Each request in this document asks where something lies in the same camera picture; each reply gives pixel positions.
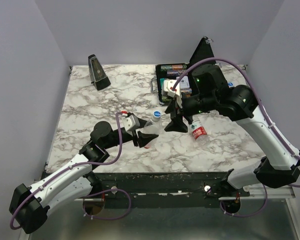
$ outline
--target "black tray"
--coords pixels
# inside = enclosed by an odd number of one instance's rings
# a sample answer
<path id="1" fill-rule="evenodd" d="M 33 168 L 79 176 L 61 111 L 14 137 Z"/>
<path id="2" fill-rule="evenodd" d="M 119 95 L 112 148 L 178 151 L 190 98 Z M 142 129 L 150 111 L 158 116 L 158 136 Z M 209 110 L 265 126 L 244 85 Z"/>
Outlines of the black tray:
<path id="1" fill-rule="evenodd" d="M 212 51 L 211 45 L 208 41 L 209 39 L 204 36 L 198 46 L 196 47 L 192 57 L 190 58 L 189 63 L 170 63 L 170 64 L 159 64 L 155 66 L 155 75 L 156 75 L 156 83 L 157 83 L 157 89 L 158 89 L 158 97 L 161 105 L 168 105 L 169 101 L 164 102 L 162 99 L 162 94 L 161 94 L 161 84 L 160 84 L 160 79 L 177 79 L 178 76 L 169 76 L 167 77 L 167 71 L 161 71 L 161 66 L 166 66 L 166 65 L 187 65 L 187 69 L 191 67 L 193 64 L 201 61 L 202 59 L 207 59 L 207 58 L 212 58 L 214 57 L 214 53 Z M 209 61 L 206 64 L 216 64 L 216 61 Z M 191 72 L 187 75 L 189 79 L 189 85 L 190 88 L 192 89 L 192 94 L 191 95 L 196 95 L 199 93 L 197 84 L 194 80 L 194 78 L 191 75 Z"/>

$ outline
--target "white wall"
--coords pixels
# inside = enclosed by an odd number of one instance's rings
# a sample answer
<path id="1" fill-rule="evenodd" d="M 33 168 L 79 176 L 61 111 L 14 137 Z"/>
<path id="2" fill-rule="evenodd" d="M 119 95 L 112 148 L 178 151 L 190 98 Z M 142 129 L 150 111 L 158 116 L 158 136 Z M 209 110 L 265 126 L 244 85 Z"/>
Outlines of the white wall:
<path id="1" fill-rule="evenodd" d="M 0 0 L 0 240 L 18 239 L 10 200 L 43 171 L 68 66 L 33 0 Z"/>
<path id="2" fill-rule="evenodd" d="M 202 36 L 247 64 L 283 0 L 35 0 L 65 59 L 87 65 L 189 61 Z"/>
<path id="3" fill-rule="evenodd" d="M 269 115 L 300 149 L 300 0 L 284 1 L 253 54 L 248 75 Z M 294 190 L 300 212 L 300 188 Z"/>

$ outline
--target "marble table surface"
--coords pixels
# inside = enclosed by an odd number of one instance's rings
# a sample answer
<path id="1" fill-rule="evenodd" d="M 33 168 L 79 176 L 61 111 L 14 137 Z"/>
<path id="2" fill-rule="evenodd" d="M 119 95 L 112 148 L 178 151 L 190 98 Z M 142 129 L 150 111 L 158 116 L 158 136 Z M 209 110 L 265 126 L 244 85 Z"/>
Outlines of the marble table surface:
<path id="1" fill-rule="evenodd" d="M 74 66 L 54 137 L 46 171 L 53 173 L 78 153 L 90 139 L 90 132 L 99 121 L 108 121 L 117 129 L 115 113 L 126 110 L 142 119 L 153 111 L 166 109 L 159 105 L 158 94 L 151 93 L 154 65 L 105 65 L 111 86 L 97 91 L 91 85 L 88 66 Z M 223 65 L 225 78 L 235 86 L 245 84 L 233 67 Z M 242 168 L 264 155 L 254 140 L 235 122 L 218 112 L 198 115 L 208 133 L 199 145 L 190 133 L 164 132 L 149 149 L 123 145 L 120 159 L 112 165 L 99 166 L 95 172 L 213 172 Z M 163 113 L 163 125 L 169 115 Z M 118 147 L 107 150 L 111 161 Z"/>

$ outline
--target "red bottle label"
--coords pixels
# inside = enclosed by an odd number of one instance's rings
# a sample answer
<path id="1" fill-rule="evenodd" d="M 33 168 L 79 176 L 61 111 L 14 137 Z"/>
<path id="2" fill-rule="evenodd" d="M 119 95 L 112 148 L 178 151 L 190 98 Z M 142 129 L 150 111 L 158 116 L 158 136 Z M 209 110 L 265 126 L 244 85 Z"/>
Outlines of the red bottle label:
<path id="1" fill-rule="evenodd" d="M 201 135 L 207 135 L 207 132 L 203 126 L 198 127 L 196 130 L 192 132 L 194 139 L 197 140 Z"/>

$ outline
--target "plastic water bottle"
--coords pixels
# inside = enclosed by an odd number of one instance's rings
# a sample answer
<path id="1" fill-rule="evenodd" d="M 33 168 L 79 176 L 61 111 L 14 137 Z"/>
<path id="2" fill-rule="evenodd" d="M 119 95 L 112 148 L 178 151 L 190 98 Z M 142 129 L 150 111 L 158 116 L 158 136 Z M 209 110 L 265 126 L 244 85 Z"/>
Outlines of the plastic water bottle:
<path id="1" fill-rule="evenodd" d="M 201 124 L 200 119 L 197 116 L 192 116 L 193 122 L 190 125 L 191 133 L 197 143 L 200 145 L 206 144 L 209 140 L 207 131 Z"/>
<path id="2" fill-rule="evenodd" d="M 146 122 L 143 127 L 144 134 L 159 134 L 162 129 L 161 113 L 159 111 L 154 111 L 151 118 Z M 148 149 L 153 146 L 156 139 L 149 142 L 145 148 Z"/>

